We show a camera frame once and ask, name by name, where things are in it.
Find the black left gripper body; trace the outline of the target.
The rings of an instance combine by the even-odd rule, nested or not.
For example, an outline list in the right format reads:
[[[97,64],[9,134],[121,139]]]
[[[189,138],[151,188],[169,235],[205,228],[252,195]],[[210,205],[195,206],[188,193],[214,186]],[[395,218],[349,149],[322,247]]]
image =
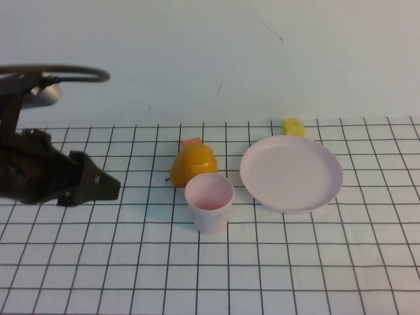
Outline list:
[[[38,129],[1,132],[1,197],[34,204],[65,195],[80,183],[83,164],[59,152]]]

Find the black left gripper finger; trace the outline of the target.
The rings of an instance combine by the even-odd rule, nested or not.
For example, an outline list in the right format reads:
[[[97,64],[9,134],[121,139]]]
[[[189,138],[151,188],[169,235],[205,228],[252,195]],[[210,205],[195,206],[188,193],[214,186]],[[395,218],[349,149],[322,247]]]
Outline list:
[[[119,197],[120,181],[100,169],[87,154],[71,151],[70,158],[77,164],[75,180],[70,190],[95,190],[96,196],[93,201],[110,201]]]
[[[72,190],[63,190],[57,193],[57,206],[76,207],[83,203],[93,201],[96,191],[88,188],[77,188]]]

